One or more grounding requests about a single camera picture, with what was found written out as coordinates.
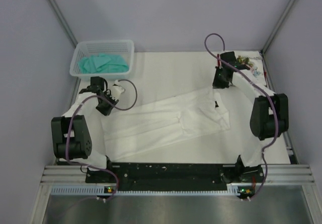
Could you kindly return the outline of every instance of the green cloth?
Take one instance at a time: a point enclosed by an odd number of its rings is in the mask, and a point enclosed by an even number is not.
[[[127,72],[129,66],[121,55],[99,54],[84,57],[77,62],[82,74]]]

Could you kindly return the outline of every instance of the white fabric sheet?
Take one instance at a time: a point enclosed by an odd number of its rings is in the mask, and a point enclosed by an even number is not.
[[[210,87],[118,111],[101,121],[113,161],[230,129],[220,94]]]

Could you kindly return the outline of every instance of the white basket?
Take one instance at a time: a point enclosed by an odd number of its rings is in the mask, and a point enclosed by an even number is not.
[[[92,73],[82,74],[78,67],[83,57],[91,55],[118,54],[121,55],[129,66],[127,72],[120,73]],[[107,80],[126,79],[132,71],[134,60],[134,43],[132,40],[100,40],[100,41],[83,41],[78,43],[72,56],[69,73],[73,77],[79,77],[82,80],[89,81],[91,77],[103,77]]]

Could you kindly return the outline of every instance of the light purple wall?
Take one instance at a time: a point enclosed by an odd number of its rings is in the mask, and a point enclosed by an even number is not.
[[[0,0],[0,223],[27,223],[46,164],[50,120],[66,110],[73,48],[46,0]]]
[[[266,59],[275,87],[289,98],[298,157],[322,193],[322,0],[299,0]]]
[[[56,1],[78,41],[132,39],[137,51],[204,51],[212,32],[228,49],[262,49],[289,0]],[[216,42],[212,48],[221,50]]]

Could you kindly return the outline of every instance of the purple cable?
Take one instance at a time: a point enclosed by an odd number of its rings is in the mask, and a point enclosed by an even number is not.
[[[263,178],[263,181],[262,181],[262,183],[261,183],[261,185],[259,186],[259,188],[258,188],[258,190],[256,191],[256,193],[250,198],[250,199],[253,199],[255,196],[257,196],[257,194],[262,190],[262,188],[263,188],[263,186],[264,186],[264,183],[265,183],[265,181],[266,181],[266,179],[267,179],[267,174],[268,174],[268,165],[267,165],[267,162],[266,162],[266,159],[265,159],[265,156],[264,156],[264,151],[265,151],[265,149],[267,149],[268,147],[270,147],[270,146],[272,146],[274,143],[275,143],[275,141],[276,141],[276,139],[277,139],[277,136],[278,136],[278,119],[277,119],[277,113],[276,113],[276,109],[275,109],[275,106],[274,106],[274,103],[273,103],[273,101],[272,101],[272,99],[271,99],[271,97],[262,89],[262,88],[260,88],[260,87],[258,87],[257,85],[255,85],[254,84],[254,82],[252,82],[242,71],[240,71],[239,69],[237,69],[236,67],[234,67],[234,66],[232,66],[231,64],[229,64],[229,63],[227,63],[226,61],[224,61],[224,60],[222,60],[222,59],[220,59],[219,57],[217,57],[216,55],[214,55],[213,53],[211,53],[211,51],[209,50],[209,48],[208,48],[208,46],[207,46],[207,40],[208,40],[208,38],[210,37],[210,36],[212,36],[212,35],[216,35],[216,36],[218,36],[220,39],[221,39],[221,41],[222,41],[222,44],[223,44],[223,50],[225,51],[225,41],[224,41],[224,39],[219,35],[219,34],[216,34],[216,33],[212,33],[212,34],[209,34],[206,38],[205,38],[205,41],[204,41],[204,45],[205,45],[205,48],[206,48],[206,50],[208,51],[208,53],[212,56],[212,57],[214,57],[214,58],[216,58],[217,60],[219,60],[221,63],[223,63],[224,65],[226,65],[227,67],[229,67],[229,68],[231,68],[232,70],[234,70],[234,71],[236,71],[236,72],[238,72],[239,74],[241,74],[251,85],[253,85],[257,90],[259,90],[261,93],[263,93],[266,97],[267,97],[267,99],[268,99],[268,101],[269,101],[269,103],[270,103],[270,105],[271,105],[271,108],[272,108],[272,111],[273,111],[273,116],[274,116],[274,122],[275,122],[275,133],[274,133],[274,138],[273,138],[273,140],[269,143],[269,144],[267,144],[267,145],[265,145],[263,148],[262,148],[262,159],[263,159],[263,161],[264,161],[264,165],[265,165],[265,175],[264,175],[264,178]]]
[[[65,152],[65,158],[66,158],[66,161],[70,164],[70,165],[80,165],[80,166],[87,166],[87,167],[90,167],[92,169],[95,169],[95,170],[101,170],[101,171],[104,171],[106,173],[109,173],[110,175],[112,175],[115,180],[116,180],[116,188],[115,190],[112,192],[112,195],[110,195],[106,200],[110,200],[113,198],[114,194],[116,193],[118,187],[119,187],[119,179],[117,178],[117,176],[110,170],[107,170],[107,169],[102,169],[102,168],[98,168],[98,167],[95,167],[95,166],[91,166],[91,165],[86,165],[86,164],[82,164],[82,163],[73,163],[70,161],[69,159],[69,142],[70,142],[70,133],[71,133],[71,129],[72,129],[72,121],[73,119],[75,118],[77,112],[81,109],[82,105],[88,101],[89,99],[91,98],[100,98],[102,99],[103,101],[107,102],[109,105],[111,105],[112,107],[114,107],[115,109],[118,109],[120,111],[127,111],[127,110],[130,110],[132,107],[134,107],[134,105],[136,104],[136,101],[137,101],[137,88],[135,86],[135,84],[130,81],[130,80],[127,80],[127,79],[123,79],[123,80],[119,80],[119,82],[130,82],[133,87],[134,87],[134,90],[135,90],[135,100],[134,100],[134,103],[128,107],[128,108],[125,108],[125,109],[122,109],[122,108],[119,108],[117,106],[115,106],[113,103],[111,103],[109,100],[107,100],[106,98],[104,97],[101,97],[101,96],[97,96],[97,95],[93,95],[93,96],[90,96],[90,97],[87,97],[85,98],[82,103],[76,108],[76,110],[74,111],[73,115],[71,116],[70,118],[70,122],[69,122],[69,127],[68,127],[68,132],[67,132],[67,140],[66,140],[66,152]],[[82,202],[83,200],[88,200],[88,199],[95,199],[95,197],[85,197],[84,199],[81,199],[79,201],[77,201],[75,204],[71,205],[70,207],[67,208],[67,210],[65,210],[63,213],[61,213],[60,215],[58,215],[56,218],[60,218],[62,217],[69,209],[73,208],[74,206],[78,205],[80,202]]]

